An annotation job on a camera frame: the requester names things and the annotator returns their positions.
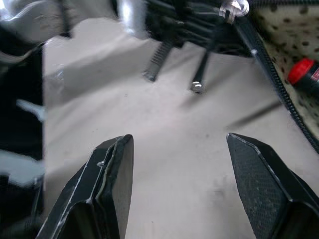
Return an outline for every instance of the floor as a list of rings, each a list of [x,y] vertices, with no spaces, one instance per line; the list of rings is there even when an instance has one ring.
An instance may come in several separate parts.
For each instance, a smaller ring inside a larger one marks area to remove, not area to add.
[[[270,144],[319,194],[319,159],[252,59],[211,55],[205,92],[188,90],[203,49],[174,50],[154,84],[141,77],[158,43],[105,19],[46,45],[46,205],[102,141],[135,141],[126,239],[253,239],[226,143],[228,132]],[[264,108],[262,117],[245,120]]]

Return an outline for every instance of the beige fabric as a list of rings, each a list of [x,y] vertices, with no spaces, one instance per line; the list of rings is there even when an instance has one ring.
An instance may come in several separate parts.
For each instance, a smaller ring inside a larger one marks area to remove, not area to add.
[[[319,6],[265,7],[256,11],[254,17],[271,41],[265,43],[266,50],[291,100],[319,139],[319,102],[287,81],[295,62],[303,57],[319,61]]]

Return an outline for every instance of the black mechanism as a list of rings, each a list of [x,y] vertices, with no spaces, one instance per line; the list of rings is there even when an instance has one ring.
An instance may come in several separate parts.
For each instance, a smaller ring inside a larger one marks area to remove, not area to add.
[[[12,55],[12,56],[23,56],[28,51],[36,47],[36,44],[25,43],[19,39],[16,35],[5,30],[0,26],[0,51]]]
[[[43,105],[42,47],[0,79],[0,149],[42,159],[42,122],[16,106],[18,99]]]
[[[173,47],[192,42],[204,47],[206,53],[191,85],[202,92],[201,80],[209,52],[250,57],[251,53],[231,24],[219,15],[220,1],[147,0],[147,31],[163,41],[143,75],[155,81]]]
[[[131,135],[100,144],[66,184],[37,239],[124,239],[133,155]]]
[[[0,238],[33,239],[43,223],[43,180],[39,178],[33,185],[19,187],[8,179],[0,175]]]
[[[257,239],[319,238],[319,198],[267,144],[230,133],[238,192]]]

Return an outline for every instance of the red cap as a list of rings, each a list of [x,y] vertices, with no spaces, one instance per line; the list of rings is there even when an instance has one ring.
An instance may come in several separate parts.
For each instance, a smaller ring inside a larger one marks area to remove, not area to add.
[[[289,82],[294,85],[297,83],[310,68],[314,65],[315,61],[309,58],[304,58],[297,62],[291,69],[288,75]]]

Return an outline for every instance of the chrome part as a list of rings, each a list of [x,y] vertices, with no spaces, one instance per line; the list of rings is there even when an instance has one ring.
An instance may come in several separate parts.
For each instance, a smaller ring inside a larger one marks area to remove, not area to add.
[[[228,23],[233,23],[235,17],[245,16],[249,12],[249,3],[247,0],[226,0],[222,3],[219,15],[226,18],[226,12],[229,15],[226,19]]]
[[[104,161],[98,162],[96,165],[98,167],[102,168],[104,166]]]
[[[119,0],[119,17],[125,31],[136,38],[146,39],[145,20],[147,6],[144,0]]]
[[[250,52],[253,56],[257,55],[257,53],[258,53],[258,51],[256,49],[252,49]]]
[[[204,87],[199,81],[194,81],[191,83],[190,90],[195,93],[201,94],[204,90]]]
[[[37,43],[63,32],[63,18],[59,3],[41,0],[28,4],[17,15],[12,15],[8,9],[1,15],[1,26],[14,33],[27,43]]]
[[[3,5],[10,14],[17,15],[22,9],[25,8],[30,3],[33,3],[37,0],[1,0]]]

